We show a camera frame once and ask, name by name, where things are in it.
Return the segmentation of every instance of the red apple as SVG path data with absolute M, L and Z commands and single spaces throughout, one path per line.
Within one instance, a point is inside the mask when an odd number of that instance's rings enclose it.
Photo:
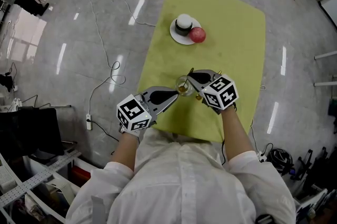
M 192 28 L 190 31 L 190 39 L 196 43 L 201 43 L 206 38 L 206 32 L 201 27 Z

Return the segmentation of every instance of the glass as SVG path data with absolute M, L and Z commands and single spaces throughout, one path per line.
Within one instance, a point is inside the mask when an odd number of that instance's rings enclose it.
M 175 89 L 182 96 L 188 96 L 194 92 L 194 87 L 187 80 L 187 76 L 181 76 L 176 80 Z

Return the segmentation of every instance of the metal rack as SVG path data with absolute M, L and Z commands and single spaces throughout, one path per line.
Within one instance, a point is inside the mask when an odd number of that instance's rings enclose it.
M 7 214 L 4 208 L 10 205 L 12 202 L 17 200 L 18 198 L 22 197 L 23 195 L 28 194 L 29 196 L 32 197 L 33 200 L 35 200 L 35 202 L 41 207 L 43 211 L 45 211 L 49 215 L 52 215 L 53 217 L 55 217 L 57 220 L 61 221 L 62 223 L 65 223 L 65 219 L 62 216 L 60 216 L 58 213 L 56 213 L 53 209 L 51 209 L 49 206 L 47 206 L 42 200 L 40 200 L 40 198 L 37 197 L 32 192 L 32 189 L 35 188 L 40 183 L 44 182 L 49 177 L 52 177 L 58 170 L 67 166 L 69 163 L 73 162 L 80 155 L 81 153 L 76 150 L 72 152 L 65 152 L 65 154 L 62 156 L 59 156 L 58 160 L 52 165 L 45 166 L 41 164 L 41 167 L 40 167 L 41 171 L 39 173 L 31 177 L 30 179 L 22 182 L 16 176 L 16 174 L 13 172 L 10 166 L 7 164 L 3 156 L 0 154 L 0 160 L 2 162 L 2 165 L 6 167 L 10 175 L 13 177 L 13 179 L 17 183 L 17 187 L 15 187 L 14 189 L 0 196 L 0 212 L 4 215 L 7 221 L 10 224 L 15 224 L 14 221 Z

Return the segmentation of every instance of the white plate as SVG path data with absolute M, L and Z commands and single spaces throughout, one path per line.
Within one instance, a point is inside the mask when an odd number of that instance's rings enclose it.
M 192 18 L 192 28 L 195 28 L 195 27 L 201 27 L 200 23 L 195 19 L 195 18 Z M 183 44 L 183 45 L 191 45 L 191 44 L 194 44 L 195 42 L 193 40 L 190 39 L 190 36 L 187 35 L 187 36 L 181 36 L 179 35 L 176 31 L 175 31 L 175 21 L 177 19 L 174 19 L 171 26 L 170 26 L 170 34 L 172 36 L 172 38 L 177 41 L 178 43 L 180 44 Z

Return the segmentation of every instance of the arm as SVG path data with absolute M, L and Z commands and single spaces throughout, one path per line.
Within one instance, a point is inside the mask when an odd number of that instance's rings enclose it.
M 112 203 L 133 177 L 137 149 L 137 137 L 124 133 L 118 147 L 104 169 L 91 172 L 90 180 L 84 184 L 66 216 L 66 223 L 92 223 L 93 198 L 103 201 L 107 219 Z
M 275 223 L 295 223 L 295 204 L 283 179 L 271 163 L 260 163 L 239 117 L 231 106 L 222 111 L 230 173 L 243 185 L 256 216 L 271 215 Z

